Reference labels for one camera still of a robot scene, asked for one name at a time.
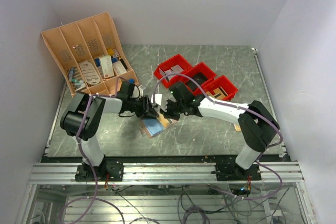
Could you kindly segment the red bin with black cards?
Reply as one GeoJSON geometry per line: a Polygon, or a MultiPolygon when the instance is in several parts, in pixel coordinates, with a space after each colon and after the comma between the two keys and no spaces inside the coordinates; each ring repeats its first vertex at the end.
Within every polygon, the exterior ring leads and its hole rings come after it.
{"type": "MultiPolygon", "coordinates": [[[[204,88],[206,84],[212,82],[217,76],[217,74],[204,62],[198,63],[192,68],[186,70],[184,75],[192,78],[202,88],[204,88]]],[[[179,81],[184,83],[194,95],[201,93],[197,85],[190,79],[180,76],[179,81]]]]}

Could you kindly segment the red bin with white cards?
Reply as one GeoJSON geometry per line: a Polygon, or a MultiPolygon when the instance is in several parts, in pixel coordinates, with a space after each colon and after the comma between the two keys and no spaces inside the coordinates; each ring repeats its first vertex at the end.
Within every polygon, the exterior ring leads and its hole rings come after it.
{"type": "MultiPolygon", "coordinates": [[[[173,73],[184,73],[190,69],[192,65],[180,54],[177,54],[170,59],[160,63],[154,71],[154,76],[160,80],[164,76],[173,73]]],[[[169,88],[171,85],[178,81],[179,76],[171,75],[165,77],[161,83],[165,88],[169,88]]]]}

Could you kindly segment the red bin with gold cards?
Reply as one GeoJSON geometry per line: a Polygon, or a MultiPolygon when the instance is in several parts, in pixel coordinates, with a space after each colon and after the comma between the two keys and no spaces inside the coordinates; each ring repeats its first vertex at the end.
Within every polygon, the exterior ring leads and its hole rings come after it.
{"type": "Polygon", "coordinates": [[[203,90],[210,97],[223,101],[230,101],[238,92],[238,88],[224,75],[204,85],[203,90]]]}

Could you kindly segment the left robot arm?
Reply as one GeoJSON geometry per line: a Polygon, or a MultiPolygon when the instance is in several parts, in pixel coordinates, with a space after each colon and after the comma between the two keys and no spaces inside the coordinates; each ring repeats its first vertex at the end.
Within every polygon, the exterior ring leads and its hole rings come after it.
{"type": "Polygon", "coordinates": [[[141,119],[156,119],[159,114],[147,95],[133,96],[139,89],[134,83],[122,81],[120,90],[114,95],[86,94],[77,92],[60,120],[60,127],[77,142],[82,163],[77,167],[75,181],[92,182],[123,179],[123,165],[109,161],[99,146],[96,133],[103,113],[122,115],[131,112],[141,119]]]}

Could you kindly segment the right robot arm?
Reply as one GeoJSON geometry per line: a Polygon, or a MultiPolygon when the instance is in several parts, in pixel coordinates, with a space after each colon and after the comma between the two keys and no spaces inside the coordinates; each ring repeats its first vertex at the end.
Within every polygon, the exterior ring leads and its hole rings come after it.
{"type": "Polygon", "coordinates": [[[238,125],[245,144],[231,167],[236,179],[244,179],[250,173],[250,167],[280,131],[280,126],[266,107],[259,101],[232,103],[209,97],[206,93],[194,95],[182,82],[169,88],[174,100],[167,100],[161,94],[152,95],[166,119],[179,120],[180,115],[195,115],[200,118],[215,118],[238,125]]]}

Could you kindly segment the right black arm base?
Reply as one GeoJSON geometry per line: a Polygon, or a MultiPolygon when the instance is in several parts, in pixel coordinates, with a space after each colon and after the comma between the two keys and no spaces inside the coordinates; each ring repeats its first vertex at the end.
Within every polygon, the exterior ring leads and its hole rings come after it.
{"type": "Polygon", "coordinates": [[[253,164],[249,169],[243,169],[235,162],[216,163],[215,170],[211,171],[217,181],[255,181],[261,180],[259,166],[253,164]]]}

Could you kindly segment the white cards stack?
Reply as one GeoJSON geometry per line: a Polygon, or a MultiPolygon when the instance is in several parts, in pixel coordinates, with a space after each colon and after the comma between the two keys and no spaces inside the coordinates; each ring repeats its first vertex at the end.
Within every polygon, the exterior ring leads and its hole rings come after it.
{"type": "Polygon", "coordinates": [[[159,68],[159,73],[161,76],[166,76],[165,80],[170,81],[174,75],[172,73],[181,73],[183,71],[182,67],[180,65],[174,65],[171,68],[163,71],[161,68],[159,68]]]}

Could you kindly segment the black cards stack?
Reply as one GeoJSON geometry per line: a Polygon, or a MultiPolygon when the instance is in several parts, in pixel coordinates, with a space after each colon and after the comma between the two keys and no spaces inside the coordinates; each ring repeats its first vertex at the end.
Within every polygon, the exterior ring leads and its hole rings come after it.
{"type": "MultiPolygon", "coordinates": [[[[192,79],[198,84],[198,85],[202,85],[204,82],[206,82],[208,79],[201,73],[198,72],[197,74],[195,74],[192,79]]],[[[197,89],[197,85],[192,81],[189,80],[186,85],[192,90],[195,91],[197,89]]]]}

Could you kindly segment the white small box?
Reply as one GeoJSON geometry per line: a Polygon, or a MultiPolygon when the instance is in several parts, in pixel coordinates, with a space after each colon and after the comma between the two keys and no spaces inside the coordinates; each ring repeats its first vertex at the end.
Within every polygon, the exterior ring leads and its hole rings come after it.
{"type": "Polygon", "coordinates": [[[121,75],[127,72],[126,67],[123,65],[121,61],[116,61],[112,64],[117,75],[121,75]]]}

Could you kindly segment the white red box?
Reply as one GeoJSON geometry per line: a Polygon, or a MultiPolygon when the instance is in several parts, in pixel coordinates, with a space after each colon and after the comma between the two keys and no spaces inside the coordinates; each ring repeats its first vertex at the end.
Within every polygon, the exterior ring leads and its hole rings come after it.
{"type": "Polygon", "coordinates": [[[108,79],[114,76],[111,56],[104,55],[99,57],[100,66],[102,68],[103,78],[108,79]]]}

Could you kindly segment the orange spiral notebook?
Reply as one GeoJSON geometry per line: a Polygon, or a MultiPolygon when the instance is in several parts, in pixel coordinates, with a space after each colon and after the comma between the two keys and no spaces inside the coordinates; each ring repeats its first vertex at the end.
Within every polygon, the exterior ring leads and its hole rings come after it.
{"type": "Polygon", "coordinates": [[[234,127],[235,127],[235,130],[237,131],[237,132],[240,132],[241,131],[241,128],[240,128],[240,126],[239,125],[234,125],[234,127]]]}

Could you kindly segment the yellow small item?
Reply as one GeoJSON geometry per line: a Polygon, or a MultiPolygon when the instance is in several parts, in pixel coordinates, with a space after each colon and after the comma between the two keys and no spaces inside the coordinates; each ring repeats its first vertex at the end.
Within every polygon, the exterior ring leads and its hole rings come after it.
{"type": "Polygon", "coordinates": [[[108,48],[107,49],[107,53],[108,55],[112,56],[112,57],[116,57],[116,53],[114,52],[114,50],[112,48],[108,48]]]}

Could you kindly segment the pens bundle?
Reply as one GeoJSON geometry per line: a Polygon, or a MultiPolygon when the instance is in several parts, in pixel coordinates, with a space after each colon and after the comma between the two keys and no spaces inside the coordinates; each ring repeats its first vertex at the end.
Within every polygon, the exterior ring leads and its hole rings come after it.
{"type": "Polygon", "coordinates": [[[86,84],[81,76],[77,67],[71,67],[68,71],[68,79],[71,84],[71,88],[77,92],[86,88],[86,84]]]}

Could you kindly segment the orange desk organizer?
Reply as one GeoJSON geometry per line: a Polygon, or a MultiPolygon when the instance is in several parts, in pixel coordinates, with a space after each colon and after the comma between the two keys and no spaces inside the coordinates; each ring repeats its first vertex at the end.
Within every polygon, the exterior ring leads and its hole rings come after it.
{"type": "Polygon", "coordinates": [[[115,94],[123,80],[139,83],[107,12],[46,30],[41,36],[71,95],[115,94]]]}

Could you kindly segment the aluminium rail frame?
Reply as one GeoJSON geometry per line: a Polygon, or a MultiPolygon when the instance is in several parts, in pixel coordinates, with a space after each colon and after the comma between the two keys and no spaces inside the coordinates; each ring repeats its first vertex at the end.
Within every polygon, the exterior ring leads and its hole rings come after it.
{"type": "MultiPolygon", "coordinates": [[[[92,186],[94,182],[77,182],[77,163],[37,163],[33,166],[16,223],[28,220],[30,209],[39,185],[92,186]]],[[[298,162],[262,162],[258,173],[263,185],[277,183],[278,177],[284,183],[298,187],[297,196],[306,223],[317,223],[315,213],[307,195],[303,174],[298,162]]],[[[119,182],[111,185],[174,185],[174,184],[219,184],[215,163],[124,163],[119,182]]]]}

